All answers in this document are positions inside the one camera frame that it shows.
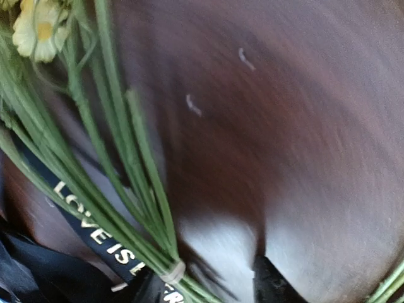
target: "brown wooden surface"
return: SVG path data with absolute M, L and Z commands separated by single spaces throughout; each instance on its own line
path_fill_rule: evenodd
M 253 303 L 260 249 L 311 303 L 361 302 L 399 256 L 398 3 L 114 1 L 122 74 L 141 90 L 179 235 L 241 302 Z M 51 104 L 87 150 L 67 108 Z M 97 262 L 7 162 L 6 175 L 9 220 Z

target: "white flower petal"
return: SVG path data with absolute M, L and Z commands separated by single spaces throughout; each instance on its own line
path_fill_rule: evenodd
M 33 26 L 33 0 L 23 0 L 21 3 L 21 13 L 13 26 L 13 43 L 17 46 L 18 52 L 22 56 L 30 56 L 37 41 L 34 59 L 37 62 L 51 62 L 55 57 L 57 50 L 60 51 L 69 35 L 66 27 L 59 27 L 54 35 L 49 35 L 49 30 L 53 31 L 55 26 L 68 17 L 68 11 L 62 10 L 56 0 L 39 0 L 36 7 L 35 24 L 43 25 L 46 23 L 51 28 Z

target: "flower center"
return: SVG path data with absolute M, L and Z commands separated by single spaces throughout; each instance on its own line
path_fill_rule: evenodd
M 39 41 L 45 41 L 52 36 L 53 27 L 49 22 L 39 22 L 37 24 L 37 35 Z

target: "black object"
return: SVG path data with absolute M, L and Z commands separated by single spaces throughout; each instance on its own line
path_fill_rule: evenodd
M 0 217 L 0 299 L 11 303 L 159 303 L 163 282 L 145 268 L 118 293 L 96 267 L 15 232 Z
M 307 303 L 265 256 L 254 261 L 256 303 Z

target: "yellow flower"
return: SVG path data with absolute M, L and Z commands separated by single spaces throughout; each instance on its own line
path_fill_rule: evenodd
M 7 11 L 16 4 L 18 0 L 0 0 L 0 9 Z
M 51 62 L 69 35 L 66 26 L 60 24 L 69 13 L 56 0 L 35 1 L 36 8 L 34 0 L 21 2 L 21 13 L 13 27 L 13 43 L 21 56 L 29 57 L 35 51 L 36 62 Z

